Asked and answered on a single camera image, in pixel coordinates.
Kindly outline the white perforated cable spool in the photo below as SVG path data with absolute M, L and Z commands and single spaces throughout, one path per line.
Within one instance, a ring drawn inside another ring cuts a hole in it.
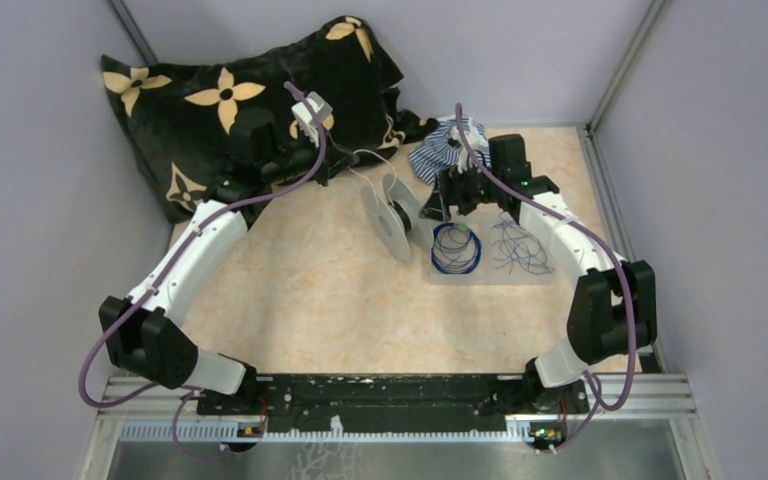
M 419 216 L 420 202 L 396 174 L 386 174 L 382 187 L 384 196 L 371 186 L 362 187 L 361 204 L 377 238 L 389 253 L 396 260 L 409 263 L 413 257 L 412 245 L 423 250 L 431 248 L 431 223 Z

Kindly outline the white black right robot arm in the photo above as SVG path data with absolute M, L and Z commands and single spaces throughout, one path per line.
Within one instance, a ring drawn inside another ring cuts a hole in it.
M 645 261 L 629 262 L 572 212 L 559 186 L 535 176 L 522 136 L 484 139 L 452 131 L 456 165 L 435 176 L 422 217 L 448 220 L 495 204 L 534 235 L 574 285 L 566 336 L 526 367 L 523 398 L 536 412 L 550 411 L 562 386 L 590 366 L 615 356 L 633 357 L 657 338 L 655 274 Z

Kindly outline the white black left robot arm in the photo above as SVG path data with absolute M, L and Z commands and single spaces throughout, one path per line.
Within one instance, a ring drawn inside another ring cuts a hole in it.
M 299 188 L 321 172 L 335 117 L 329 104 L 298 102 L 292 108 L 318 152 L 306 173 L 277 193 L 238 200 L 207 200 L 196 209 L 184 233 L 152 272 L 123 298 L 109 297 L 99 309 L 103 334 L 81 371 L 101 350 L 115 366 L 168 389 L 193 388 L 220 393 L 237 414 L 252 411 L 260 399 L 253 367 L 197 346 L 182 324 L 205 281 L 249 226 L 243 210 L 261 206 Z

